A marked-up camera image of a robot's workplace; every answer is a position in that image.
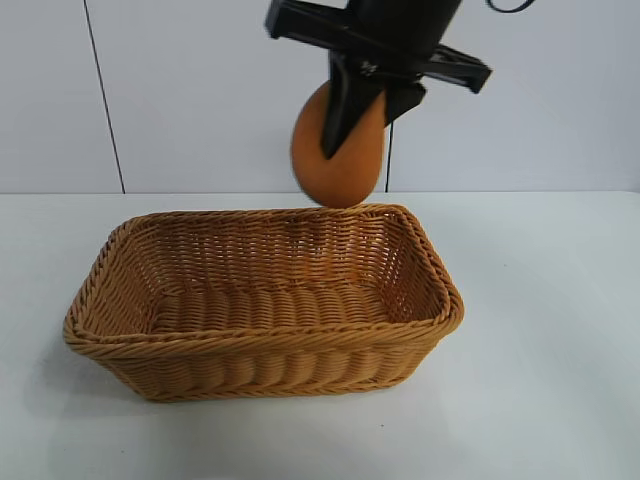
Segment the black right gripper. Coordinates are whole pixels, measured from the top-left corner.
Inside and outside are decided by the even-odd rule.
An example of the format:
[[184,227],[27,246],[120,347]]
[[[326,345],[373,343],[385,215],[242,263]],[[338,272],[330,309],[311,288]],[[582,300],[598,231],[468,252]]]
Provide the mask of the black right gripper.
[[270,3],[265,29],[329,51],[328,103],[322,150],[331,158],[374,101],[385,96],[385,122],[421,104],[420,82],[381,77],[427,76],[479,93],[491,75],[481,60],[441,43],[460,2],[349,1],[343,8],[307,1]]

